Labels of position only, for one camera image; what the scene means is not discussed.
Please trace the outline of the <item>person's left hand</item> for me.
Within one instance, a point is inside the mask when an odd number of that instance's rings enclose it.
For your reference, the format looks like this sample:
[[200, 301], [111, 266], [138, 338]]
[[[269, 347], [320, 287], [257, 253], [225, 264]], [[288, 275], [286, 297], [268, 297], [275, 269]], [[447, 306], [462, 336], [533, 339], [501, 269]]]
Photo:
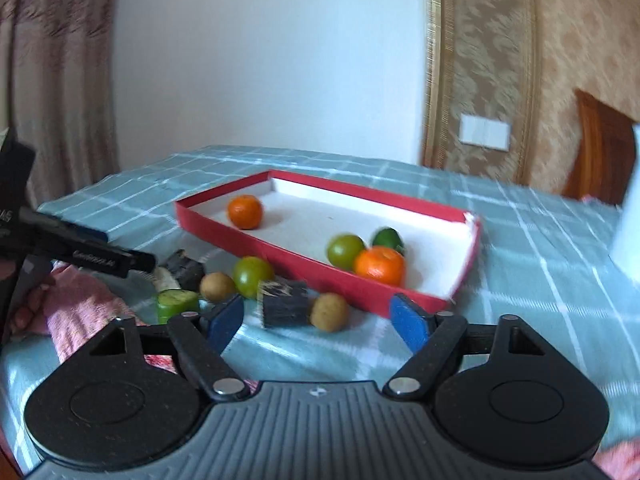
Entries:
[[10, 337], [45, 335], [48, 332], [46, 317], [43, 314], [43, 301], [48, 289], [54, 284], [51, 272], [52, 263], [48, 260], [35, 258], [25, 261], [3, 327], [3, 342]]

